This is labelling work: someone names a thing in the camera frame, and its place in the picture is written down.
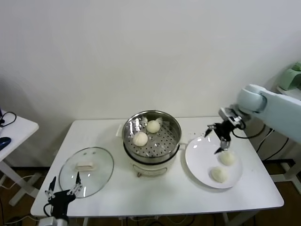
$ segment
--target white wall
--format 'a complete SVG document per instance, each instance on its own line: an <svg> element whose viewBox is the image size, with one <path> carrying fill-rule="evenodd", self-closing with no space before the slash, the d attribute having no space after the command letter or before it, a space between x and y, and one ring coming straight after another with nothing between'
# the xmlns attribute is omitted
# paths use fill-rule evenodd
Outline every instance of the white wall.
<svg viewBox="0 0 301 226"><path fill-rule="evenodd" d="M9 161L47 166L75 119L217 115L301 59L299 0L0 3L0 105L38 132Z"/></svg>

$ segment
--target steamed bun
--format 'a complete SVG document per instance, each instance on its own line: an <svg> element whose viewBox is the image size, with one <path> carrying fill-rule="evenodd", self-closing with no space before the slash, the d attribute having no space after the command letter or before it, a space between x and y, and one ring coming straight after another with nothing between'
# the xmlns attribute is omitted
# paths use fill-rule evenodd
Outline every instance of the steamed bun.
<svg viewBox="0 0 301 226"><path fill-rule="evenodd" d="M222 164L224 164L226 166L231 166L235 163L236 156L231 151L223 151L222 153L220 153L219 159Z"/></svg>
<svg viewBox="0 0 301 226"><path fill-rule="evenodd" d="M157 120L151 120L147 123L146 129L150 133L157 133L160 130L160 123Z"/></svg>
<svg viewBox="0 0 301 226"><path fill-rule="evenodd" d="M146 145L147 141L148 141L148 137L146 133L143 132L138 132L133 137L133 143L138 147L142 147Z"/></svg>
<svg viewBox="0 0 301 226"><path fill-rule="evenodd" d="M226 180L228 180L228 178L229 178L227 170L225 168L219 167L219 166L214 167L210 171L210 174L211 174L212 178L219 183L223 183Z"/></svg>

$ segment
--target glass lid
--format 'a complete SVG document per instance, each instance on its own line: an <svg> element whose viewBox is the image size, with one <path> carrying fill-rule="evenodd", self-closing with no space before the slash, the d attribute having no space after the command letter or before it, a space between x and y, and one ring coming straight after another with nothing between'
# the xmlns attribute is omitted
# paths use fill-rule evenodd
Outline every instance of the glass lid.
<svg viewBox="0 0 301 226"><path fill-rule="evenodd" d="M75 185L79 172L83 188L77 198L89 197L110 180L114 169L112 155L101 147L89 147L76 152L63 165L59 175L62 190L69 190Z"/></svg>

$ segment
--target pot handle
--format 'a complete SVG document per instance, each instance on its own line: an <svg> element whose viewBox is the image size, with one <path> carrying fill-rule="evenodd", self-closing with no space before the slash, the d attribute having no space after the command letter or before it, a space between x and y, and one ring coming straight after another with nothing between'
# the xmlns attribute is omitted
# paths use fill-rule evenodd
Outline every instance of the pot handle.
<svg viewBox="0 0 301 226"><path fill-rule="evenodd" d="M117 136L117 137L122 137L122 127L123 127L122 124L120 124L120 125L118 126L118 130L117 130L115 136Z"/></svg>
<svg viewBox="0 0 301 226"><path fill-rule="evenodd" d="M180 139L180 141L179 141L179 145L187 146L188 143L189 143L189 140L188 140L184 135L182 135L182 136L181 136L181 139Z"/></svg>

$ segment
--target white plate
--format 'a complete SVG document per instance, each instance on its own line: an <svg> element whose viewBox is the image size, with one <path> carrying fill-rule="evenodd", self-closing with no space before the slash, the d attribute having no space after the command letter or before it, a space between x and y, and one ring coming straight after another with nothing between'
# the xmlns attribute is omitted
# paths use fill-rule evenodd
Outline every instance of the white plate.
<svg viewBox="0 0 301 226"><path fill-rule="evenodd" d="M213 133L206 138L198 137L192 140L186 148L186 163L191 173L205 185L215 188L230 188L233 187L242 176L242 162L239 156L234 152L237 157L235 163L231 166L225 166L219 160L220 153L214 154L219 147L220 140ZM211 178L210 170L216 166L224 167L228 171L229 178L224 183L216 182Z"/></svg>

